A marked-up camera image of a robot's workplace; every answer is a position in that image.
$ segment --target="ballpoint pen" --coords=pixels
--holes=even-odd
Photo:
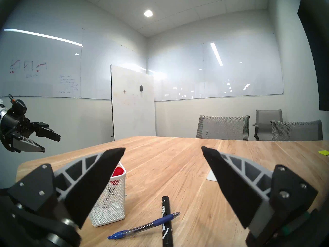
[[[143,226],[140,226],[140,227],[137,227],[137,228],[133,228],[133,229],[128,229],[128,230],[122,230],[122,231],[119,231],[119,232],[116,232],[114,233],[113,235],[110,235],[107,237],[107,239],[120,239],[120,238],[124,238],[126,236],[129,236],[129,235],[133,235],[135,233],[138,233],[138,232],[141,232],[141,231],[144,231],[144,230],[147,230],[147,229],[150,229],[150,228],[153,228],[153,227],[157,227],[159,225],[162,225],[174,218],[176,218],[178,215],[180,215],[180,212],[174,212],[172,214],[169,214],[165,217],[162,217],[160,219],[157,219],[157,220],[154,220],[150,223],[147,223]]]

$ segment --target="office chair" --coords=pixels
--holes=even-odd
[[[272,140],[271,120],[282,121],[281,110],[256,110],[255,138],[257,141]]]
[[[272,141],[322,141],[321,120],[311,122],[279,122],[272,120]]]
[[[249,116],[243,117],[208,117],[199,118],[197,138],[245,140],[249,138]]]

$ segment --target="wood grain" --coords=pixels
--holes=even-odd
[[[161,197],[169,196],[175,246],[246,246],[244,230],[217,182],[207,181],[210,170],[201,146],[245,157],[273,170],[283,164],[315,187],[319,194],[310,210],[320,207],[329,191],[329,141],[256,142],[136,136],[78,151],[25,162],[16,180],[50,163],[57,170],[66,163],[107,149],[125,147],[121,159],[127,170],[125,219],[93,227],[87,219],[80,230],[81,246],[162,246],[162,228],[156,227],[121,240],[107,236],[161,217]]]

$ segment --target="ceiling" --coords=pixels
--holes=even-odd
[[[115,15],[145,37],[220,14],[266,9],[268,0],[87,0]],[[151,10],[153,16],[145,17]]]

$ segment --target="sticky note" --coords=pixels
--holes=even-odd
[[[329,155],[329,151],[318,151],[318,152],[325,156]]]

